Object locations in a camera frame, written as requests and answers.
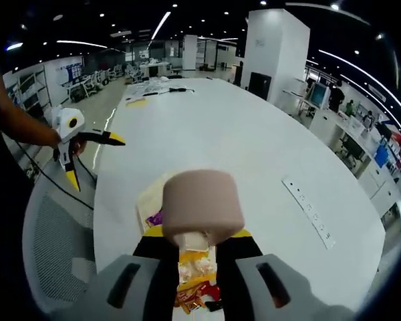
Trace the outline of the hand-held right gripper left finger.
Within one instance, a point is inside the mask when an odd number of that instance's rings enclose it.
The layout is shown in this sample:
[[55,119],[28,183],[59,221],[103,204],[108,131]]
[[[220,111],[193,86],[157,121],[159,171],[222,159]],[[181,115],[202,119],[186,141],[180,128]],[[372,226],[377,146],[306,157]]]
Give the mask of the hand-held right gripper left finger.
[[51,320],[171,320],[178,250],[161,227],[144,233],[133,255],[121,255],[99,272],[86,292]]

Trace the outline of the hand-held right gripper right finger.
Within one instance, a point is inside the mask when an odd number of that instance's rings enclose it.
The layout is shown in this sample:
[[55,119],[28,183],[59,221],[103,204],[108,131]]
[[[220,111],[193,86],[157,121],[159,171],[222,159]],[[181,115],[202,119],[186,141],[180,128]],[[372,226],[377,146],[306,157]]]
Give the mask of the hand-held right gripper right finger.
[[225,320],[352,320],[354,313],[317,298],[309,280],[264,255],[243,229],[217,245],[217,283]]

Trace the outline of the person's left hand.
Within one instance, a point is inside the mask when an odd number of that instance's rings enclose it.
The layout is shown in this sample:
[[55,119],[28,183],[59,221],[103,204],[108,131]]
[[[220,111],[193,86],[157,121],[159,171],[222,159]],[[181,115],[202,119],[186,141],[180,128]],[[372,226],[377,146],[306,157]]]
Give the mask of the person's left hand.
[[72,142],[72,151],[74,156],[80,156],[85,150],[87,141],[81,138],[75,138]]

